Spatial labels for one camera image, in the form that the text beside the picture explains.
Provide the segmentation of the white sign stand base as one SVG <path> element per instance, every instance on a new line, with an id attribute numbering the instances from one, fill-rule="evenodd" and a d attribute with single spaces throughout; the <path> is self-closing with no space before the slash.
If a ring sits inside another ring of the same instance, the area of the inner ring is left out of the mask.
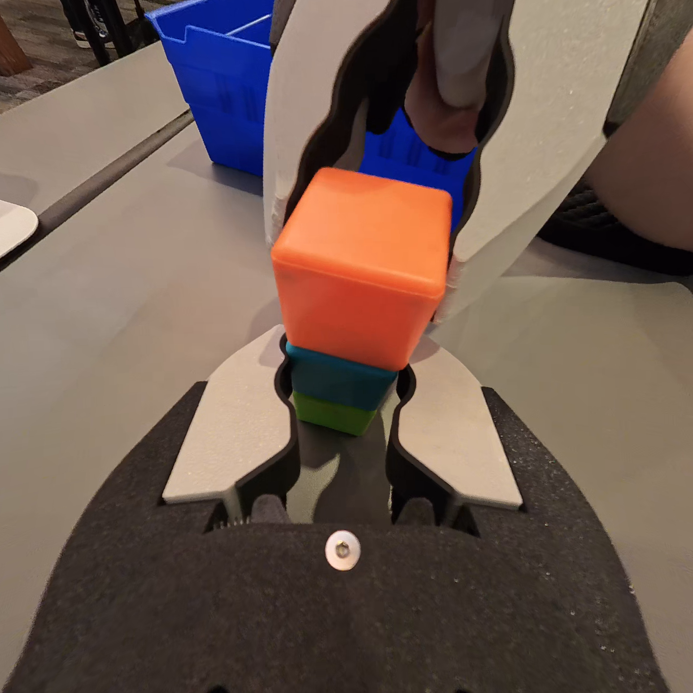
<path id="1" fill-rule="evenodd" d="M 37 231 L 39 219 L 32 210 L 1 200 L 1 258 L 19 248 Z"/>

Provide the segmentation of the green magnetic cube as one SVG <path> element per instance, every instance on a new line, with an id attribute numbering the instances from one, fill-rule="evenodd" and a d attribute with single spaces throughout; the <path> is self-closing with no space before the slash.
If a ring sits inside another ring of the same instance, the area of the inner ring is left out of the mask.
<path id="1" fill-rule="evenodd" d="M 297 391 L 292 393 L 297 418 L 305 423 L 360 437 L 369 428 L 376 410 L 363 410 L 315 398 Z"/>

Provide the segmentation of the teal magnetic cube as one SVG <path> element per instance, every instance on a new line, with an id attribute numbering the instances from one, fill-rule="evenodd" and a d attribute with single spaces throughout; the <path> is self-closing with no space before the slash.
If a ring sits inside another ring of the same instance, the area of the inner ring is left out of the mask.
<path id="1" fill-rule="evenodd" d="M 286 342 L 295 392 L 319 400 L 364 411 L 376 411 L 383 402 L 397 371 L 300 348 Z"/>

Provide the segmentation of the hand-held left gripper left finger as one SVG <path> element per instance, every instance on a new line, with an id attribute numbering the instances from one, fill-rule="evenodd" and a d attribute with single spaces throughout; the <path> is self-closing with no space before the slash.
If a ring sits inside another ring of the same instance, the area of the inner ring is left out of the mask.
<path id="1" fill-rule="evenodd" d="M 206 382 L 163 490 L 163 501 L 223 502 L 244 521 L 255 500 L 286 501 L 301 471 L 284 331 L 236 351 Z"/>

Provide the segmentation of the person's right hand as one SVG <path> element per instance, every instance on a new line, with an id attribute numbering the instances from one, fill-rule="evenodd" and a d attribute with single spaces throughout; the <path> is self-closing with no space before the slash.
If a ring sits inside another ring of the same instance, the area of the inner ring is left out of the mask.
<path id="1" fill-rule="evenodd" d="M 417 67 L 403 111 L 431 151 L 452 160 L 478 144 L 491 56 L 512 1 L 418 1 Z"/>

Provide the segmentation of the black textured mat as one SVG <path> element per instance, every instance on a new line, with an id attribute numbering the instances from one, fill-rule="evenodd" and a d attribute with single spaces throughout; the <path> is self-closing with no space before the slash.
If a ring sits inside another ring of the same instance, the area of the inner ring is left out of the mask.
<path id="1" fill-rule="evenodd" d="M 571 189 L 537 236 L 553 246 L 674 278 L 692 276 L 692 252 L 641 238 L 602 204 L 583 180 Z"/>

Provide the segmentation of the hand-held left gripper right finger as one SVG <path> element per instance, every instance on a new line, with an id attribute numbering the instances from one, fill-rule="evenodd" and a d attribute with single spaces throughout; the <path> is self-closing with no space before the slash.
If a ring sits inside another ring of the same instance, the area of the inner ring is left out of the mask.
<path id="1" fill-rule="evenodd" d="M 434 524 L 452 527 L 463 507 L 511 512 L 523 498 L 478 379 L 429 336 L 398 374 L 387 441 L 392 524 L 424 499 Z"/>

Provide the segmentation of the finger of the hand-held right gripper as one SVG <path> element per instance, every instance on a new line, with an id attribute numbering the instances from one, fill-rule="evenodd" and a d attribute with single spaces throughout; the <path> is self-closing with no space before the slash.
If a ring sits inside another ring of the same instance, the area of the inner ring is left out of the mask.
<path id="1" fill-rule="evenodd" d="M 263 214 L 265 240 L 282 232 L 290 196 L 308 146 L 334 115 L 346 117 L 346 144 L 326 155 L 326 166 L 357 171 L 365 151 L 368 100 L 356 97 L 354 115 L 334 105 L 340 69 L 358 39 L 386 17 L 391 1 L 295 1 L 285 20 L 265 100 Z"/>
<path id="2" fill-rule="evenodd" d="M 516 1 L 511 89 L 475 155 L 440 325 L 523 253 L 606 143 L 603 126 L 648 1 Z"/>

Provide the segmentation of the blue plastic bin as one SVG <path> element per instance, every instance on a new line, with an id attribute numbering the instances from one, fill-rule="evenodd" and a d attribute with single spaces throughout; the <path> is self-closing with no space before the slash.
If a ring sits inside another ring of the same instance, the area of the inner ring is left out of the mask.
<path id="1" fill-rule="evenodd" d="M 213 163 L 263 173 L 263 134 L 270 74 L 272 1 L 182 1 L 146 17 L 190 107 Z M 416 134 L 403 109 L 366 134 L 359 171 L 439 188 L 453 200 L 452 226 L 463 213 L 473 153 L 446 160 Z"/>

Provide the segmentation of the person's right forearm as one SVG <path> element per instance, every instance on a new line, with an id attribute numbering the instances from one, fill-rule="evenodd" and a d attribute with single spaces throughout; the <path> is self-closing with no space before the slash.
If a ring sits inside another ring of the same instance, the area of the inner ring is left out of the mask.
<path id="1" fill-rule="evenodd" d="M 629 230 L 692 250 L 692 35 L 636 111 L 611 136 L 586 179 Z"/>

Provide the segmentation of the orange magnetic cube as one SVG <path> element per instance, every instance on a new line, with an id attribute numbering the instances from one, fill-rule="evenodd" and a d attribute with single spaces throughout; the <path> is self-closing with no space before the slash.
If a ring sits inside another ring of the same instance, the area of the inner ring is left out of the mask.
<path id="1" fill-rule="evenodd" d="M 292 346 L 402 370 L 446 288 L 448 192 L 322 168 L 271 251 Z"/>

